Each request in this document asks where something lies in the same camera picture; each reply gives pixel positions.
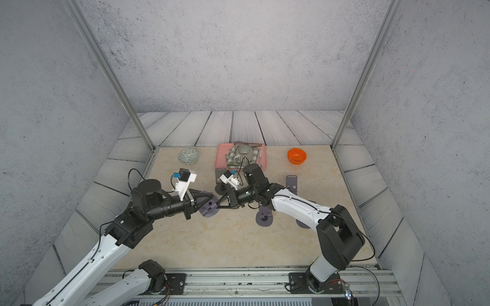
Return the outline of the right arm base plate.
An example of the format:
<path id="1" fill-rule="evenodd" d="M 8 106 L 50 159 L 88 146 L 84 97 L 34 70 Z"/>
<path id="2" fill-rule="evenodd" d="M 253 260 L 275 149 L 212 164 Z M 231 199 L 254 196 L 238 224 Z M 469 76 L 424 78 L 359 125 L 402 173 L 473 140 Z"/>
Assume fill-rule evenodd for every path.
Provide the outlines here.
<path id="1" fill-rule="evenodd" d="M 339 274 L 331 275 L 325 281 L 319 281 L 309 272 L 292 272 L 288 274 L 285 288 L 292 294 L 342 294 L 345 292 Z"/>

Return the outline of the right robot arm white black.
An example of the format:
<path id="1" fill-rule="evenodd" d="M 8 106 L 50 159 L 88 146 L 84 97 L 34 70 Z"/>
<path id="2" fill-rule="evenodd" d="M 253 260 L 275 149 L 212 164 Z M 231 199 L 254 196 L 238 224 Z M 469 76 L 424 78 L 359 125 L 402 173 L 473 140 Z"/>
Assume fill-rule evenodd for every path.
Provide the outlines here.
<path id="1" fill-rule="evenodd" d="M 248 185 L 240 187 L 236 174 L 223 172 L 216 185 L 222 195 L 218 203 L 227 200 L 227 208 L 235 209 L 257 202 L 315 231 L 321 254 L 306 270 L 304 287 L 313 293 L 323 293 L 332 276 L 345 270 L 366 242 L 349 211 L 341 205 L 321 206 L 297 196 L 285 186 L 269 182 L 255 163 L 244 168 L 244 178 Z"/>

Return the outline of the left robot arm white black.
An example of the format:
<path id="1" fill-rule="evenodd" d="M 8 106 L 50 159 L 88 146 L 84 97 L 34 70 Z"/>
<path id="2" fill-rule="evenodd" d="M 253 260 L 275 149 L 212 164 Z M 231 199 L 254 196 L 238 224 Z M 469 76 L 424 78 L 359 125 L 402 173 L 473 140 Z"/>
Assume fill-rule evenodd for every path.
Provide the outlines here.
<path id="1" fill-rule="evenodd" d="M 143 293 L 169 295 L 171 290 L 165 269 L 154 260 L 144 261 L 129 276 L 100 293 L 92 297 L 88 294 L 153 230 L 156 220 L 176 214 L 190 219 L 212 198 L 213 194 L 194 189 L 185 191 L 183 197 L 172 196 L 162 189 L 160 181 L 142 181 L 132 189 L 126 210 L 112 222 L 105 223 L 105 231 L 93 249 L 35 305 L 122 305 Z"/>

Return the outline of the dark phone stand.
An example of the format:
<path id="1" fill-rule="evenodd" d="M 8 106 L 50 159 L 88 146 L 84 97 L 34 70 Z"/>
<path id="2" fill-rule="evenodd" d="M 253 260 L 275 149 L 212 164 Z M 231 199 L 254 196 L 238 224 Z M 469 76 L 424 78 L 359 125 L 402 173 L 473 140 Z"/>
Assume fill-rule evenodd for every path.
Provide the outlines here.
<path id="1" fill-rule="evenodd" d="M 216 185 L 214 190 L 218 195 L 224 195 L 226 193 L 226 184 L 222 182 L 220 177 L 227 171 L 226 168 L 216 168 L 215 169 L 215 177 L 216 177 Z"/>

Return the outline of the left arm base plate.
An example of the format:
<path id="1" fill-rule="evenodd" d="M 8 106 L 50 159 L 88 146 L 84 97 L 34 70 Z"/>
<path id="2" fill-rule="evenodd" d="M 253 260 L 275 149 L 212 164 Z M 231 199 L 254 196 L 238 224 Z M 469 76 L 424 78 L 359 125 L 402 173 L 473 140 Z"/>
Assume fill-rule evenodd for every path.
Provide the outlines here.
<path id="1" fill-rule="evenodd" d="M 149 291 L 154 294 L 183 295 L 187 274 L 159 274 L 151 283 Z"/>

